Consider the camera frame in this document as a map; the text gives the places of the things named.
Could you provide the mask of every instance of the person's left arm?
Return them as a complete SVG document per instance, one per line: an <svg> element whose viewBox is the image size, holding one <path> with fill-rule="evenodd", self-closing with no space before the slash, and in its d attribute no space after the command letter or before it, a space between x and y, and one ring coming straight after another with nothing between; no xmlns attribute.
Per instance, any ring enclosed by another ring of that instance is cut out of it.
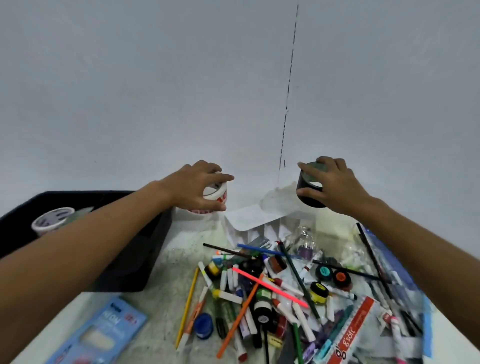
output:
<svg viewBox="0 0 480 364"><path fill-rule="evenodd" d="M159 213L172 206L224 211L203 198L206 186L233 180L220 171L202 160L187 164L0 260L0 363L13 360Z"/></svg>

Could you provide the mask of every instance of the person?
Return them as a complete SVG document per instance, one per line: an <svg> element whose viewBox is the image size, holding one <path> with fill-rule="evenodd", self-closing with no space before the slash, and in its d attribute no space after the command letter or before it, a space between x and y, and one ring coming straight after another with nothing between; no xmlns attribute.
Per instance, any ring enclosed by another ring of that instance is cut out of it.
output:
<svg viewBox="0 0 480 364"><path fill-rule="evenodd" d="M323 191L304 188L297 194L367 226L430 300L480 348L480 283L475 279L480 262L370 196L343 159L317 161L327 166L327 172L304 163L299 167L321 182ZM159 213L172 206L225 211L221 202L203 198L206 186L234 179L221 171L203 160L185 165L0 260L0 363L9 363Z"/></svg>

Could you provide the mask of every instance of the black line on wall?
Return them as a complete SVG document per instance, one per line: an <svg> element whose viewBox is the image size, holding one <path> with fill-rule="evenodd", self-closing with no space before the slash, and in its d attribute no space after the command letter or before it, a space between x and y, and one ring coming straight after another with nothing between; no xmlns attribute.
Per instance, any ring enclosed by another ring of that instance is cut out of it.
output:
<svg viewBox="0 0 480 364"><path fill-rule="evenodd" d="M295 49L295 35L297 34L297 20L299 17L299 7L300 4L297 4L297 15L295 15L295 27L293 29L293 44L292 44L292 57L290 59L290 75L288 76L288 88L287 88L287 100L285 102L285 118L283 120L283 135L282 135L282 149L280 151L280 165L278 167L278 179L280 180L280 170L282 169L282 159L283 159L283 142L285 140L285 127L287 125L287 114L288 114L288 96L290 94L290 80L292 78L292 66L293 66L293 50Z"/></svg>

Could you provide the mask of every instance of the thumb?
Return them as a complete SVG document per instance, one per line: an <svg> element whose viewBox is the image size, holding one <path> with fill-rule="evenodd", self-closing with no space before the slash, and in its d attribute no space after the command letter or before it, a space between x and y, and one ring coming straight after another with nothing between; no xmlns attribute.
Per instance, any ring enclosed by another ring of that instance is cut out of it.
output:
<svg viewBox="0 0 480 364"><path fill-rule="evenodd" d="M225 204L217 200L206 200L204 198L200 198L198 205L201 210L225 211L227 209Z"/></svg>
<svg viewBox="0 0 480 364"><path fill-rule="evenodd" d="M324 192L314 190L313 188L300 188L299 190L297 190L297 195L303 197L310 197L320 202L323 202L327 197Z"/></svg>

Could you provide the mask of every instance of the white wall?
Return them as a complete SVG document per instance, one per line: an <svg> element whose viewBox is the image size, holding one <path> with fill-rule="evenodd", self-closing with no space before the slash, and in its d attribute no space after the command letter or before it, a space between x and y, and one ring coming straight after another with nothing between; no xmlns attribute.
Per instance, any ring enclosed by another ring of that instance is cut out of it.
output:
<svg viewBox="0 0 480 364"><path fill-rule="evenodd" d="M281 184L300 160L345 158L480 257L479 19L476 0L300 0Z"/></svg>
<svg viewBox="0 0 480 364"><path fill-rule="evenodd" d="M137 189L185 163L278 180L297 4L0 4L0 216L47 190Z"/></svg>

